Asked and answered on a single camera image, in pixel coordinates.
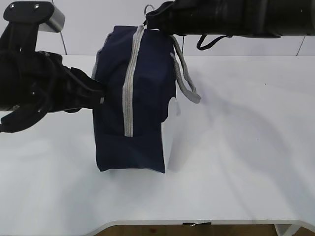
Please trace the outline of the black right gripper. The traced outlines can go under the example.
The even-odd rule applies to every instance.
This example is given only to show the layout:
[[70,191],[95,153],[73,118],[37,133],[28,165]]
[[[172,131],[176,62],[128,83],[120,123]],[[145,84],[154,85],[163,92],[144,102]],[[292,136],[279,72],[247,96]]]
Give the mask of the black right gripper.
[[148,29],[178,35],[233,35],[241,29],[244,0],[176,0],[166,1],[146,13]]

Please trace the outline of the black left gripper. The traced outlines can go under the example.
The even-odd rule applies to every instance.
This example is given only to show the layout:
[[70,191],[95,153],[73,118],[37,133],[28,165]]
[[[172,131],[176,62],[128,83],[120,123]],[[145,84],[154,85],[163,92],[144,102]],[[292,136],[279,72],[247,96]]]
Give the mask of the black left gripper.
[[0,37],[2,133],[26,130],[49,112],[99,108],[105,87],[84,71],[63,66],[59,54],[36,51],[38,25],[10,23]]

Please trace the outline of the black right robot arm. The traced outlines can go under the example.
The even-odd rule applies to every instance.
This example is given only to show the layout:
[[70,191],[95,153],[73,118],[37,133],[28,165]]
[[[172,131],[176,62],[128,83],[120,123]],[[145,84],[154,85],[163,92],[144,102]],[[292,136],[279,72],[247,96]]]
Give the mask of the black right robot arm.
[[177,35],[313,36],[313,0],[174,0],[146,14],[147,27]]

